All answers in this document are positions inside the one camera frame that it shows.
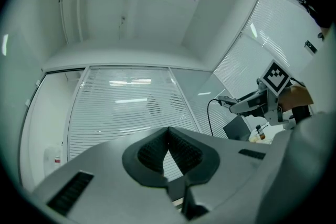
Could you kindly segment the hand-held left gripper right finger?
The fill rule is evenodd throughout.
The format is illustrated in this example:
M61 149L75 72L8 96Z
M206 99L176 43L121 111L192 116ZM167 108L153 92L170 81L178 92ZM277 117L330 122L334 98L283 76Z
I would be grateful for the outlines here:
M168 128L169 151L184 177L181 213L198 218L232 198L261 165L269 146Z

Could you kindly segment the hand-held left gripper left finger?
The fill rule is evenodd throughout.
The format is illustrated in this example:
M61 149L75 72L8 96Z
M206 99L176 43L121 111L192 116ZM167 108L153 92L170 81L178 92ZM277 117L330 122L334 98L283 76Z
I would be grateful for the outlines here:
M60 222L183 223L163 175L168 131L97 144L46 177L33 194Z

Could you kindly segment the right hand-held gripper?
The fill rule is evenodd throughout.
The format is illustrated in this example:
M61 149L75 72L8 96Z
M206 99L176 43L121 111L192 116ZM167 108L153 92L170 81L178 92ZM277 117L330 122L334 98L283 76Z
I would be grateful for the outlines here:
M218 96L220 106L230 108L230 112L240 116L264 117L269 125L281 125L282 108L279 106L279 96L291 79L290 73L278 62L272 60L265 72L257 79L258 89L251 96L235 99Z

